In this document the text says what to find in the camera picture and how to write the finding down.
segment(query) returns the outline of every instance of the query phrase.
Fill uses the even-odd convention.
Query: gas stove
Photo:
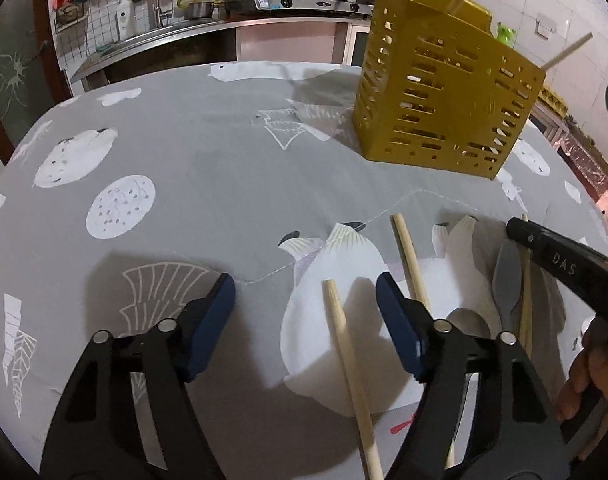
[[[366,19],[372,15],[368,5],[338,0],[226,0],[224,8],[227,15],[243,16],[332,14]]]

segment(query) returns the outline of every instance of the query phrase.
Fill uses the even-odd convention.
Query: yellow basket
[[[545,72],[490,33],[467,0],[376,0],[353,123],[369,160],[494,178]]]

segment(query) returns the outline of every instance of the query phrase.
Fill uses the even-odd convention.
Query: metal screw
[[[162,321],[160,321],[158,323],[158,329],[160,332],[172,332],[173,330],[175,330],[175,327],[177,326],[177,323],[175,322],[175,319],[163,319]]]
[[[507,345],[514,345],[517,343],[517,338],[511,332],[502,332],[500,334],[500,339],[502,340],[502,343]]]
[[[436,329],[437,332],[447,334],[452,330],[453,325],[445,319],[438,319],[433,323],[433,328]]]
[[[106,330],[99,330],[93,334],[93,342],[101,345],[102,343],[106,343],[111,334],[109,334]]]

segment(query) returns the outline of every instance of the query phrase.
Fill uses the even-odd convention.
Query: gray tablecloth
[[[494,181],[361,158],[347,120],[358,77],[304,64],[179,68],[36,123],[0,179],[0,425],[31,465],[91,334],[145,331],[225,271],[238,302],[189,390],[226,476],[362,478],[319,324],[319,280],[331,277],[360,355],[374,356],[364,373],[388,469],[418,394],[373,304],[374,273],[403,281],[390,215],[406,217],[434,309],[486,313],[491,331],[489,280],[509,218],[527,210],[608,254],[600,212],[531,125]],[[537,269],[533,304],[534,362],[553,395],[590,310]],[[161,463],[145,385],[133,384],[146,451]]]

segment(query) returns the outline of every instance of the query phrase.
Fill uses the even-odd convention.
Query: bottle
[[[115,21],[117,22],[117,34],[120,41],[135,36],[135,4],[130,0],[120,0],[115,11]]]

